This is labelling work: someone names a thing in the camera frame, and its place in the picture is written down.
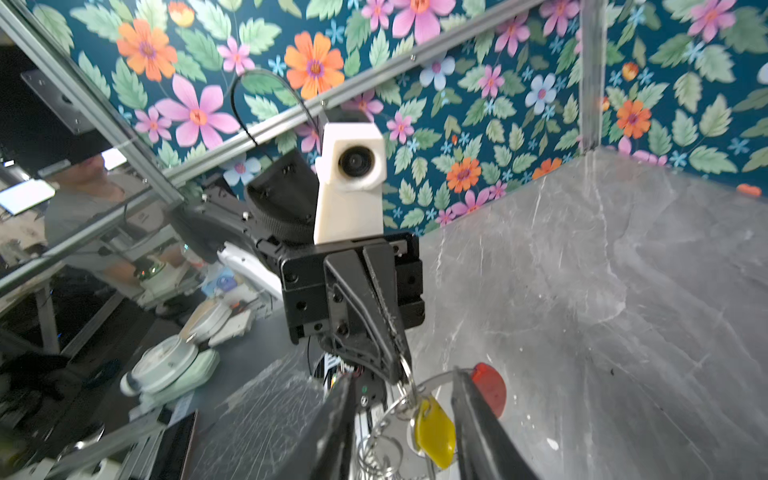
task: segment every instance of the green leaf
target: green leaf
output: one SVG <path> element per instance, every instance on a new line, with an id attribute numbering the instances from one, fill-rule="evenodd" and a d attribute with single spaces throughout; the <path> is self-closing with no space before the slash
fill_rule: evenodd
<path id="1" fill-rule="evenodd" d="M 107 79 L 101 74 L 101 70 L 88 60 L 84 51 L 81 51 L 80 56 L 78 56 L 78 66 L 83 73 L 85 73 L 85 76 L 88 77 L 88 80 L 91 81 L 94 87 L 109 100 L 110 95 L 112 95 L 112 90 L 109 88 Z"/>
<path id="2" fill-rule="evenodd" d="M 112 72 L 112 88 L 118 94 L 120 103 L 134 110 L 144 110 L 147 107 L 147 92 L 139 81 L 139 77 L 118 58 L 115 71 Z"/>
<path id="3" fill-rule="evenodd" d="M 485 0 L 462 0 L 462 8 L 468 17 L 474 18 L 485 12 Z"/>
<path id="4" fill-rule="evenodd" d="M 261 55 L 275 45 L 275 38 L 282 29 L 274 23 L 264 23 L 263 18 L 252 18 L 240 24 L 240 41 L 250 47 L 251 55 Z"/>
<path id="5" fill-rule="evenodd" d="M 420 208 L 414 208 L 409 211 L 403 218 L 400 228 L 412 228 L 417 227 L 424 220 L 424 210 Z"/>
<path id="6" fill-rule="evenodd" d="M 475 54 L 478 57 L 478 63 L 482 63 L 493 45 L 494 30 L 487 30 L 475 37 Z"/>
<path id="7" fill-rule="evenodd" d="M 526 171 L 528 167 L 530 167 L 537 159 L 535 155 L 532 154 L 523 154 L 518 155 L 515 158 L 515 161 L 512 162 L 512 171 L 516 174 L 521 174 L 522 172 Z"/>
<path id="8" fill-rule="evenodd" d="M 443 182 L 435 194 L 435 208 L 445 210 L 451 203 L 451 191 L 448 189 L 448 183 Z"/>
<path id="9" fill-rule="evenodd" d="M 728 160 L 728 155 L 716 148 L 704 146 L 696 147 L 690 152 L 689 163 L 691 167 L 705 174 L 722 174 L 723 172 L 735 174 L 739 171 L 736 165 Z"/>
<path id="10" fill-rule="evenodd" d="M 674 82 L 674 97 L 681 107 L 695 114 L 701 100 L 701 78 L 692 71 L 680 76 Z"/>
<path id="11" fill-rule="evenodd" d="M 482 178 L 488 185 L 495 184 L 502 176 L 502 171 L 498 169 L 496 164 L 482 162 L 480 168 L 482 169 Z"/>
<path id="12" fill-rule="evenodd" d="M 578 136 L 579 136 L 578 128 L 573 128 L 565 132 L 563 136 L 560 137 L 560 141 L 558 141 L 558 144 L 554 146 L 554 149 L 566 150 L 568 148 L 573 147 L 578 142 Z"/>
<path id="13" fill-rule="evenodd" d="M 672 136 L 666 127 L 662 127 L 658 120 L 650 121 L 648 131 L 648 147 L 657 156 L 662 156 L 672 150 Z"/>
<path id="14" fill-rule="evenodd" d="M 751 172 L 760 167 L 768 167 L 768 147 L 760 148 L 758 151 L 752 152 L 750 155 L 750 161 L 748 161 L 741 169 L 742 172 Z"/>
<path id="15" fill-rule="evenodd" d="M 360 71 L 360 52 L 352 50 L 344 62 L 344 74 L 347 78 L 354 77 Z"/>
<path id="16" fill-rule="evenodd" d="M 696 68 L 699 69 L 701 76 L 709 81 L 721 81 L 723 83 L 733 83 L 736 77 L 733 76 L 733 62 L 730 59 L 730 53 L 725 51 L 722 45 L 709 45 L 696 59 Z"/>
<path id="17" fill-rule="evenodd" d="M 495 118 L 489 121 L 488 126 L 485 127 L 485 135 L 488 136 L 490 141 L 497 144 L 503 144 L 506 140 L 504 137 L 504 127 L 502 126 L 502 123 Z"/>
<path id="18" fill-rule="evenodd" d="M 722 94 L 718 94 L 714 103 L 704 110 L 699 122 L 699 130 L 704 137 L 719 137 L 728 131 L 730 108 Z"/>
<path id="19" fill-rule="evenodd" d="M 306 7 L 306 17 L 328 20 L 341 12 L 343 0 L 310 0 Z"/>
<path id="20" fill-rule="evenodd" d="M 275 142 L 277 143 L 277 151 L 284 155 L 296 148 L 298 138 L 296 132 L 293 130 L 284 131 L 282 134 L 277 135 Z"/>
<path id="21" fill-rule="evenodd" d="M 462 126 L 468 127 L 469 125 L 477 125 L 483 118 L 485 118 L 485 99 L 478 98 L 469 108 L 467 116 L 462 122 Z"/>
<path id="22" fill-rule="evenodd" d="M 383 29 L 380 29 L 379 34 L 373 39 L 368 58 L 371 61 L 371 66 L 374 68 L 389 60 L 389 41 L 386 39 Z"/>
<path id="23" fill-rule="evenodd" d="M 637 99 L 643 102 L 643 108 L 653 108 L 659 103 L 661 97 L 664 96 L 664 91 L 667 90 L 669 84 L 649 84 L 637 93 Z"/>
<path id="24" fill-rule="evenodd" d="M 424 160 L 424 173 L 426 174 L 426 160 Z M 422 207 L 429 207 L 429 204 L 432 202 L 432 187 L 429 186 L 429 180 L 424 182 L 422 187 L 419 188 L 419 195 L 416 198 L 416 202 Z"/>
<path id="25" fill-rule="evenodd" d="M 431 128 L 419 128 L 413 132 L 413 139 L 419 142 L 419 150 L 432 148 L 440 140 L 440 134 Z"/>
<path id="26" fill-rule="evenodd" d="M 493 146 L 493 158 L 496 160 L 496 163 L 499 167 L 506 167 L 509 165 L 509 162 L 512 161 L 512 152 L 509 151 L 507 147 L 502 147 L 501 145 L 494 145 Z"/>
<path id="27" fill-rule="evenodd" d="M 692 41 L 693 39 L 688 35 L 678 33 L 661 44 L 657 52 L 651 55 L 648 60 L 662 67 L 674 67 L 683 61 L 688 45 Z"/>
<path id="28" fill-rule="evenodd" d="M 289 13 L 296 18 L 302 18 L 301 8 L 293 0 L 277 0 L 277 4 L 283 12 Z"/>
<path id="29" fill-rule="evenodd" d="M 632 58 L 637 62 L 637 66 L 645 68 L 645 44 L 640 37 L 634 39 L 634 47 L 632 47 Z"/>
<path id="30" fill-rule="evenodd" d="M 408 147 L 400 147 L 395 154 L 395 175 L 399 174 L 411 164 L 413 152 Z"/>
<path id="31" fill-rule="evenodd" d="M 208 35 L 199 30 L 188 30 L 186 28 L 177 28 L 176 33 L 184 40 L 187 51 L 192 58 L 206 70 L 219 71 L 224 64 L 224 59 L 216 49 L 216 42 Z"/>
<path id="32" fill-rule="evenodd" d="M 576 44 L 576 37 L 565 42 L 565 46 L 558 57 L 558 68 L 555 71 L 556 74 L 565 71 L 566 68 L 574 64 L 576 61 L 576 52 L 574 51 L 576 49 Z"/>
<path id="33" fill-rule="evenodd" d="M 682 110 L 675 111 L 672 122 L 672 138 L 674 143 L 687 147 L 699 137 L 693 118 L 685 115 Z"/>
<path id="34" fill-rule="evenodd" d="M 346 51 L 350 53 L 362 47 L 368 37 L 371 36 L 371 21 L 362 16 L 360 10 L 353 10 L 349 18 L 346 19 Z"/>
<path id="35" fill-rule="evenodd" d="M 101 38 L 109 41 L 117 41 L 122 37 L 118 28 L 123 24 L 120 15 L 107 10 L 103 6 L 85 4 L 84 8 L 73 8 L 69 15 L 85 24 L 88 31 L 91 31 Z"/>
<path id="36" fill-rule="evenodd" d="M 563 122 L 566 124 L 572 124 L 576 118 L 578 118 L 578 102 L 571 94 L 568 97 L 568 102 L 565 104 L 565 110 L 563 111 Z"/>
<path id="37" fill-rule="evenodd" d="M 517 74 L 512 70 L 505 71 L 502 74 L 502 78 L 504 78 L 504 84 L 498 88 L 502 94 L 514 97 L 515 95 L 521 94 L 526 90 L 525 85 L 523 85 L 523 82 L 520 80 L 520 77 L 517 76 Z"/>
<path id="38" fill-rule="evenodd" d="M 168 26 L 168 12 L 163 0 L 137 0 L 136 18 L 147 21 L 150 28 L 159 28 L 162 31 Z"/>
<path id="39" fill-rule="evenodd" d="M 176 73 L 182 77 L 187 77 L 190 80 L 207 81 L 202 68 L 200 68 L 200 64 L 197 63 L 194 58 L 183 51 L 179 51 L 176 55 L 178 57 L 178 61 L 174 63 Z M 265 75 L 249 75 L 248 78 L 264 76 Z"/>
<path id="40" fill-rule="evenodd" d="M 629 100 L 624 90 L 616 87 L 606 87 L 605 93 L 608 96 L 608 101 L 611 103 L 611 107 L 618 111 L 619 108 L 624 106 L 624 103 Z"/>
<path id="41" fill-rule="evenodd" d="M 385 103 L 395 105 L 400 105 L 402 103 L 402 99 L 400 98 L 400 87 L 397 85 L 394 78 L 390 78 L 384 83 L 376 85 L 374 90 L 376 91 L 376 96 L 379 97 L 379 100 Z"/>
<path id="42" fill-rule="evenodd" d="M 175 151 L 166 140 L 163 140 L 163 144 L 160 147 L 160 150 L 157 152 L 157 158 L 160 160 L 161 165 L 165 168 L 181 165 L 181 159 L 179 158 L 178 152 Z"/>
<path id="43" fill-rule="evenodd" d="M 277 105 L 275 105 L 275 102 L 267 98 L 260 97 L 258 95 L 254 95 L 253 97 L 244 95 L 244 97 L 245 103 L 247 103 L 250 107 L 250 113 L 258 118 L 259 121 L 268 120 L 280 112 L 277 110 Z"/>
<path id="44" fill-rule="evenodd" d="M 74 42 L 72 41 L 72 30 L 67 25 L 67 19 L 47 5 L 35 5 L 32 14 L 56 42 L 56 45 L 69 54 L 69 51 L 74 47 Z"/>
<path id="45" fill-rule="evenodd" d="M 725 41 L 725 45 L 736 53 L 768 53 L 768 27 L 760 11 L 755 7 L 742 7 L 733 13 L 736 16 L 733 27 L 720 30 L 720 38 Z"/>
<path id="46" fill-rule="evenodd" d="M 466 91 L 478 91 L 480 90 L 480 79 L 485 76 L 485 65 L 478 65 L 474 67 L 467 74 L 458 81 L 458 86 L 464 88 Z"/>
<path id="47" fill-rule="evenodd" d="M 392 53 L 392 58 L 402 55 L 404 53 L 408 53 L 409 51 L 413 50 L 413 34 L 408 35 L 408 38 L 404 38 L 401 41 L 398 42 L 398 44 L 395 46 L 395 51 Z"/>
<path id="48" fill-rule="evenodd" d="M 416 200 L 416 192 L 413 190 L 413 187 L 406 182 L 406 179 L 403 178 L 400 181 L 400 190 L 398 190 L 400 193 L 400 201 L 403 205 L 410 205 Z"/>
<path id="49" fill-rule="evenodd" d="M 462 132 L 462 128 L 458 125 L 458 120 L 456 120 L 456 117 L 453 115 L 449 115 L 448 118 L 445 119 L 443 128 L 445 129 L 446 140 L 451 136 L 451 133 L 456 132 L 457 134 L 460 134 Z"/>
<path id="50" fill-rule="evenodd" d="M 435 157 L 431 160 L 431 162 L 437 167 L 438 170 L 446 175 L 450 173 L 451 167 L 453 167 L 453 164 L 455 163 L 454 159 L 448 155 L 440 155 L 439 157 Z"/>
<path id="51" fill-rule="evenodd" d="M 761 118 L 754 127 L 741 134 L 744 138 L 768 137 L 768 118 Z"/>

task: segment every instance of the pink flower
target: pink flower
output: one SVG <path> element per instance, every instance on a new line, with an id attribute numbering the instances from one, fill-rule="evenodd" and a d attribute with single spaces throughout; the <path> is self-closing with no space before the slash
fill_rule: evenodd
<path id="1" fill-rule="evenodd" d="M 490 188 L 484 188 L 480 190 L 480 193 L 478 194 L 477 198 L 475 199 L 475 192 L 472 190 L 467 190 L 467 194 L 464 196 L 465 204 L 458 202 L 457 204 L 453 204 L 451 206 L 451 210 L 454 214 L 456 214 L 457 217 L 460 217 L 461 215 L 466 215 L 474 212 L 478 208 L 480 208 L 485 202 L 488 201 L 488 198 L 491 197 L 491 189 Z"/>
<path id="2" fill-rule="evenodd" d="M 501 35 L 496 39 L 494 51 L 502 51 L 506 46 L 509 56 L 514 57 L 518 51 L 518 43 L 528 40 L 528 37 L 531 36 L 531 30 L 525 26 L 526 20 L 528 20 L 527 12 L 521 13 L 512 20 L 507 20 L 496 27 L 496 33 Z"/>
<path id="3" fill-rule="evenodd" d="M 384 110 L 384 104 L 379 100 L 373 100 L 373 90 L 354 97 L 350 101 L 345 101 L 341 104 L 342 110 L 354 111 L 360 110 L 366 114 L 369 121 L 373 121 L 373 115 L 382 113 Z"/>
<path id="4" fill-rule="evenodd" d="M 499 180 L 496 182 L 496 185 L 488 187 L 488 193 L 491 196 L 491 200 L 498 200 L 507 194 L 507 184 L 503 184 L 502 181 Z"/>
<path id="5" fill-rule="evenodd" d="M 570 0 L 551 0 L 541 4 L 538 12 L 547 19 L 544 24 L 544 35 L 547 36 L 558 26 L 558 37 L 564 37 L 568 29 L 568 19 L 578 15 L 578 2 Z"/>
<path id="6" fill-rule="evenodd" d="M 160 137 L 170 140 L 170 118 L 160 118 L 160 112 L 155 107 L 149 107 L 149 115 L 145 114 L 141 110 L 134 110 L 136 118 L 139 120 L 136 123 L 136 131 L 140 134 L 149 133 L 149 140 L 155 144 Z"/>
<path id="7" fill-rule="evenodd" d="M 619 151 L 625 155 L 632 155 L 632 158 L 636 158 L 639 161 L 645 161 L 652 165 L 665 165 L 667 163 L 667 155 L 657 157 L 651 152 L 645 150 L 638 150 L 632 153 L 632 142 L 627 137 L 622 137 L 619 140 Z"/>
<path id="8" fill-rule="evenodd" d="M 489 65 L 485 66 L 485 76 L 478 80 L 478 84 L 482 87 L 482 97 L 488 97 L 491 94 L 492 98 L 496 98 L 498 95 L 498 88 L 504 84 L 504 78 L 500 78 L 502 74 L 502 66 L 496 65 L 496 68 L 491 70 Z"/>
<path id="9" fill-rule="evenodd" d="M 390 130 L 389 139 L 395 140 L 397 138 L 401 144 L 406 142 L 407 137 L 413 135 L 411 116 L 408 115 L 403 118 L 399 111 L 395 114 L 395 120 L 386 122 L 386 127 Z"/>
<path id="10" fill-rule="evenodd" d="M 442 226 L 448 225 L 455 218 L 456 218 L 456 214 L 453 213 L 453 210 L 451 207 L 448 207 L 445 210 L 440 210 L 437 213 L 437 223 L 440 223 L 440 225 Z"/>
<path id="11" fill-rule="evenodd" d="M 389 28 L 389 17 L 395 6 L 386 0 L 368 0 L 368 5 L 362 7 L 362 16 L 371 19 L 371 31 L 376 31 L 379 28 L 379 23 L 382 25 L 382 30 Z"/>
<path id="12" fill-rule="evenodd" d="M 304 137 L 301 140 L 301 151 L 308 154 L 312 149 L 317 149 L 317 153 L 320 152 L 320 137 L 315 132 L 315 129 L 308 124 L 299 125 L 294 130 L 300 137 Z"/>
<path id="13" fill-rule="evenodd" d="M 242 75 L 245 73 L 245 70 L 253 70 L 256 68 L 253 60 L 248 58 L 248 55 L 250 55 L 250 47 L 242 44 L 238 48 L 237 41 L 232 37 L 227 39 L 227 47 L 219 45 L 217 50 L 221 56 L 224 57 L 224 71 L 235 70 L 238 75 Z"/>
<path id="14" fill-rule="evenodd" d="M 176 142 L 179 147 L 191 147 L 197 142 L 198 134 L 202 134 L 205 147 L 212 150 L 222 143 L 219 131 L 233 134 L 240 129 L 232 115 L 216 113 L 224 103 L 224 95 L 219 85 L 205 87 L 200 94 L 199 104 L 197 92 L 189 80 L 176 74 L 173 86 L 174 93 L 181 103 L 164 98 L 155 106 L 165 117 L 184 122 L 176 128 Z"/>
<path id="15" fill-rule="evenodd" d="M 397 8 L 403 8 L 392 24 L 392 36 L 405 38 L 411 32 L 414 22 L 416 43 L 424 43 L 440 35 L 440 22 L 437 16 L 453 12 L 456 0 L 392 0 Z"/>
<path id="16" fill-rule="evenodd" d="M 715 38 L 718 30 L 733 27 L 736 23 L 736 16 L 727 10 L 733 7 L 736 0 L 709 0 L 704 5 L 696 5 L 690 10 L 690 15 L 694 23 L 688 28 L 688 35 L 698 35 L 704 30 L 702 35 L 704 41 L 709 43 Z"/>

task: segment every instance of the metal rod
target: metal rod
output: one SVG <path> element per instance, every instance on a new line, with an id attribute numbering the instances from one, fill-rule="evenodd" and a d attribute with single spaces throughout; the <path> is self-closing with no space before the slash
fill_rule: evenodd
<path id="1" fill-rule="evenodd" d="M 102 135 L 122 152 L 133 168 L 149 180 L 168 203 L 184 197 L 157 169 L 154 153 L 136 135 L 131 126 L 118 120 L 114 107 L 98 97 L 89 87 L 79 68 L 68 55 L 54 46 L 29 10 L 14 0 L 0 0 L 2 29 L 35 65 L 67 96 Z"/>

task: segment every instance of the blue flower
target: blue flower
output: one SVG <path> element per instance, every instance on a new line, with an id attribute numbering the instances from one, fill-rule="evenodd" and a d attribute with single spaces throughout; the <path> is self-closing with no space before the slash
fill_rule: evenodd
<path id="1" fill-rule="evenodd" d="M 608 81 L 611 85 L 614 87 L 618 87 L 621 85 L 621 82 L 624 81 L 624 79 L 621 78 L 621 72 L 620 71 L 612 71 L 611 72 L 611 79 Z"/>
<path id="2" fill-rule="evenodd" d="M 685 49 L 685 52 L 683 53 L 683 58 L 685 60 L 688 60 L 688 63 L 694 63 L 696 60 L 698 60 L 702 55 L 702 50 L 704 50 L 704 42 L 700 41 L 699 43 L 695 44 L 693 42 L 689 43 L 687 48 Z"/>
<path id="3" fill-rule="evenodd" d="M 645 25 L 645 5 L 639 7 L 632 7 L 632 10 L 627 18 L 627 23 L 631 23 L 635 28 L 638 25 Z"/>
<path id="4" fill-rule="evenodd" d="M 688 162 L 685 160 L 686 158 L 688 158 L 688 154 L 682 154 L 677 150 L 672 152 L 672 155 L 670 155 L 670 161 L 672 161 L 672 165 L 679 168 L 688 165 Z"/>
<path id="5" fill-rule="evenodd" d="M 274 60 L 267 60 L 266 64 L 272 68 L 272 73 L 275 75 L 286 74 L 286 62 L 284 62 L 279 55 L 277 55 Z"/>
<path id="6" fill-rule="evenodd" d="M 643 71 L 637 76 L 637 79 L 640 81 L 641 85 L 649 84 L 650 80 L 654 74 L 648 70 L 648 67 L 644 68 Z"/>
<path id="7" fill-rule="evenodd" d="M 544 107 L 544 118 L 549 120 L 552 117 L 554 117 L 554 105 L 547 105 Z"/>
<path id="8" fill-rule="evenodd" d="M 746 152 L 750 151 L 749 148 L 746 147 L 746 144 L 748 144 L 749 140 L 742 140 L 739 138 L 731 138 L 730 139 L 730 145 L 728 145 L 728 150 L 733 150 L 734 155 L 740 155 L 745 154 Z"/>
<path id="9" fill-rule="evenodd" d="M 331 28 L 326 28 L 326 36 L 331 39 L 331 45 L 344 41 L 344 27 L 336 26 L 336 20 L 331 20 Z"/>

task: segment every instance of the floral wallpaper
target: floral wallpaper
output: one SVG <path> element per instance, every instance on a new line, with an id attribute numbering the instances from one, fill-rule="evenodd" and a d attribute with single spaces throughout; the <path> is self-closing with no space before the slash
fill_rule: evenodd
<path id="1" fill-rule="evenodd" d="M 228 90 L 257 65 L 304 99 L 480 15 L 490 0 L 28 1 L 93 85 L 173 167 L 238 132 Z M 573 159 L 581 80 L 579 4 L 549 0 L 346 102 L 386 137 L 385 225 L 434 230 Z M 294 106 L 278 81 L 247 75 L 245 122 Z M 223 165 L 243 186 L 298 147 L 308 125 Z"/>
<path id="2" fill-rule="evenodd" d="M 610 3 L 604 143 L 761 195 L 768 189 L 766 17 L 758 0 Z"/>

